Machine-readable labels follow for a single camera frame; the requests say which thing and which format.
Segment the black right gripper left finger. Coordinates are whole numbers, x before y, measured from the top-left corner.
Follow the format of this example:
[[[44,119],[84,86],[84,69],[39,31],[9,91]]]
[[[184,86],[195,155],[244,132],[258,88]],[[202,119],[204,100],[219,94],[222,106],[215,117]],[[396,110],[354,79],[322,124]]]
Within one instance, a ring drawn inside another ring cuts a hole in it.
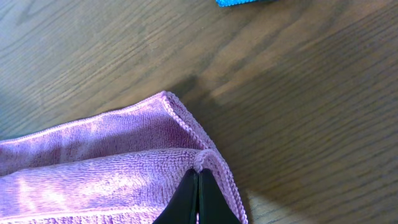
[[[181,179],[164,211],[153,224],[196,224],[198,174],[189,169]]]

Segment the purple microfiber cloth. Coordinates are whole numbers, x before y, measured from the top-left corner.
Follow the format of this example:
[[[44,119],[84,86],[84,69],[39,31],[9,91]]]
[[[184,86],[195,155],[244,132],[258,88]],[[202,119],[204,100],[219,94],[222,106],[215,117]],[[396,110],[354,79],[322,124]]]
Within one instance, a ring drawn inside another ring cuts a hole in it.
[[[211,170],[240,223],[226,161],[169,91],[1,142],[2,223],[152,223],[186,171]]]

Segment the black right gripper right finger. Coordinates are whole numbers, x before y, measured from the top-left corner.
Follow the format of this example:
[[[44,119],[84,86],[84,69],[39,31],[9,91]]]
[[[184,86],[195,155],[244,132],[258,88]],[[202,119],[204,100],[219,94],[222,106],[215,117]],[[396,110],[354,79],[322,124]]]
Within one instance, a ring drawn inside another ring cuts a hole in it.
[[[199,224],[240,224],[209,169],[198,176],[198,214]]]

